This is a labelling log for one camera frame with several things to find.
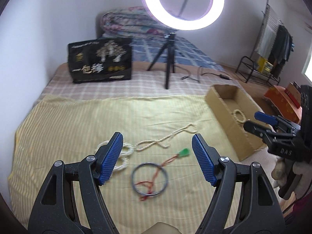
blue gripper pad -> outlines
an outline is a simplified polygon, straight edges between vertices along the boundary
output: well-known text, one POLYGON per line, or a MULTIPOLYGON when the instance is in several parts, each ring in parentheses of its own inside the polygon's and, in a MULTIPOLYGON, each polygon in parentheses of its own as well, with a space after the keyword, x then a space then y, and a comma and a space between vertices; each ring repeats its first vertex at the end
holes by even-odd
POLYGON ((262 113, 262 112, 256 112, 255 113, 255 119, 262 121, 266 124, 269 124, 271 126, 276 126, 278 124, 278 122, 274 116, 270 116, 270 115, 267 115, 267 114, 262 113))
POLYGON ((119 133, 115 142, 108 149, 108 152, 102 163, 101 175, 98 179, 100 185, 103 185, 106 181, 110 179, 110 176, 112 175, 113 169, 119 158, 123 145, 124 145, 124 137, 122 136, 121 133, 119 133))
POLYGON ((194 135, 192 138, 192 148, 199 166, 202 169, 205 180, 214 186, 217 183, 217 178, 214 173, 214 164, 197 135, 194 135))

white glove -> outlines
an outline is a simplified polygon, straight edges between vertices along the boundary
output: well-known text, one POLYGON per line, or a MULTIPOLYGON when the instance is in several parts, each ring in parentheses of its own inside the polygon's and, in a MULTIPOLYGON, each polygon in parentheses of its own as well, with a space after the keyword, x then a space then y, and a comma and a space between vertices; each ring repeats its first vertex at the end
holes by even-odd
MULTIPOLYGON (((305 192, 307 191, 311 180, 312 180, 312 165, 307 164, 306 162, 295 162, 293 165, 293 172, 297 175, 302 175, 302 178, 299 181, 298 186, 295 188, 294 193, 296 194, 296 198, 300 199, 305 192)), ((286 166, 284 159, 277 159, 274 170, 271 173, 271 176, 274 180, 274 188, 281 186, 283 187, 287 182, 286 175, 286 166)), ((312 191, 312 186, 309 191, 306 193, 308 195, 312 191)))

window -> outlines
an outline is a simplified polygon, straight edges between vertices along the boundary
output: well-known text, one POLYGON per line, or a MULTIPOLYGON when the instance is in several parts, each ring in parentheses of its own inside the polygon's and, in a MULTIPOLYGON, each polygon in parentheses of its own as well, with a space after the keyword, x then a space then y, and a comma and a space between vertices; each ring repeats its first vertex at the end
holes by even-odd
POLYGON ((310 82, 312 82, 312 45, 310 48, 310 56, 307 58, 307 63, 303 68, 302 74, 304 74, 310 82))

black shopping bag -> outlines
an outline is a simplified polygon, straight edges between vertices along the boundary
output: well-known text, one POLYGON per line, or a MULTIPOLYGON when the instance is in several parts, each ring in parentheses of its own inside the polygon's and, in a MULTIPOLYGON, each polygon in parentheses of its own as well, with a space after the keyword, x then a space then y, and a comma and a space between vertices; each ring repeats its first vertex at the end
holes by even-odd
POLYGON ((89 40, 68 45, 68 67, 74 83, 130 80, 131 38, 89 40))

ring light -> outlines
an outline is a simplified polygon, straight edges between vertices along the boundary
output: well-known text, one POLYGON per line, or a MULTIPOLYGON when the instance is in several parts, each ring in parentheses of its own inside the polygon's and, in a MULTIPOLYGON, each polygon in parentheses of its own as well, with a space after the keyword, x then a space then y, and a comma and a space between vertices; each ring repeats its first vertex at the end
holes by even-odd
POLYGON ((213 0, 211 9, 202 18, 186 21, 170 15, 160 0, 143 0, 150 13, 161 23, 178 30, 197 30, 211 25, 218 19, 224 7, 224 0, 213 0))

